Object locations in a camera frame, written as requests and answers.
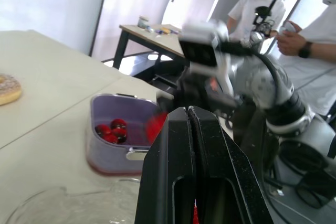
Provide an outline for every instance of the table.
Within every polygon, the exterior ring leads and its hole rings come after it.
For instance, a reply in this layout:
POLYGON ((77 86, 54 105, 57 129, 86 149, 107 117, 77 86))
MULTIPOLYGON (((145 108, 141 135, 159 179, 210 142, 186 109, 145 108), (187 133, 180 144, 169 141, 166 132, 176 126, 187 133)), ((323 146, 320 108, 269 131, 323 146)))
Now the table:
POLYGON ((18 101, 0 107, 0 147, 123 76, 35 31, 0 32, 0 73, 23 88, 18 101))
MULTIPOLYGON (((141 80, 125 77, 97 93, 136 94, 153 100, 156 92, 141 80)), ((44 189, 66 187, 70 194, 89 193, 109 189, 119 179, 94 173, 86 162, 84 133, 90 100, 87 97, 0 150, 0 223, 44 189)))
MULTIPOLYGON (((166 55, 173 60, 179 61, 181 64, 186 64, 179 39, 176 34, 159 35, 157 33, 150 33, 137 25, 120 25, 122 31, 115 53, 113 67, 120 68, 121 60, 124 57, 128 40, 133 40, 161 55, 166 55)), ((172 25, 152 25, 153 29, 160 29, 166 27, 172 30, 179 30, 172 25)))

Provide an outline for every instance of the white table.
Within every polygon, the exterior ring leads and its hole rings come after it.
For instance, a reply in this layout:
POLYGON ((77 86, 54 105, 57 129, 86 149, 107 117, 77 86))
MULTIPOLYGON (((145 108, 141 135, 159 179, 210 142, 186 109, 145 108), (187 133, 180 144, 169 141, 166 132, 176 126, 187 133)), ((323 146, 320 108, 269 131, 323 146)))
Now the white table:
POLYGON ((0 107, 0 146, 123 76, 34 31, 0 32, 0 73, 13 75, 23 88, 17 102, 0 107))
POLYGON ((0 106, 0 223, 42 190, 85 193, 119 179, 94 173, 86 162, 89 102, 98 93, 154 101, 158 89, 33 31, 0 32, 0 72, 14 75, 24 91, 0 106))

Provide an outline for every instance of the plastic container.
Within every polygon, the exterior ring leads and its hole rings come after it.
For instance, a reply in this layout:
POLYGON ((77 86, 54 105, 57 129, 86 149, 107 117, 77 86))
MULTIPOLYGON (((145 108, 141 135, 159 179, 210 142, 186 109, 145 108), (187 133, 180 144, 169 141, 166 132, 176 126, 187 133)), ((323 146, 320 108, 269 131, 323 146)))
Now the plastic container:
POLYGON ((148 27, 149 19, 147 17, 139 16, 138 26, 142 29, 148 27))
POLYGON ((134 224, 139 181, 112 182, 111 188, 68 194, 51 188, 29 197, 8 217, 6 224, 134 224))
POLYGON ((129 95, 101 94, 91 100, 91 115, 86 129, 87 161, 105 175, 135 175, 142 172, 143 159, 151 143, 145 124, 157 106, 149 100, 129 95), (114 119, 127 123, 127 139, 123 144, 112 144, 95 131, 99 124, 109 125, 114 119))

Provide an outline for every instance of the glass bowl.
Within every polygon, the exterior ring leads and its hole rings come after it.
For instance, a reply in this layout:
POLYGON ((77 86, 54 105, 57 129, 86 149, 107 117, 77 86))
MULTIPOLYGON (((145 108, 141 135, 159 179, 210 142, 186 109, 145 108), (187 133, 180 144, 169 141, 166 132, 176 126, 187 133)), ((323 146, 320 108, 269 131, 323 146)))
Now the glass bowl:
POLYGON ((71 195, 65 188, 37 193, 6 224, 134 224, 139 181, 114 182, 111 189, 71 195))

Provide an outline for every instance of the purple container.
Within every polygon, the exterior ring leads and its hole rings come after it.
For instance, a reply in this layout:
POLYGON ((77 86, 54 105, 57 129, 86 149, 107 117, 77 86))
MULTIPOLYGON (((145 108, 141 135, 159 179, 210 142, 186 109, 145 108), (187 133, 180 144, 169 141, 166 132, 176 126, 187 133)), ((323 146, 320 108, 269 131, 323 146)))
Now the purple container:
POLYGON ((93 97, 86 130, 86 153, 90 166, 106 175, 140 174, 143 159, 151 146, 145 124, 156 108, 156 104, 149 100, 129 95, 100 94, 93 97), (123 119, 127 123, 128 136, 123 144, 109 143, 95 131, 97 125, 110 125, 114 119, 123 119))

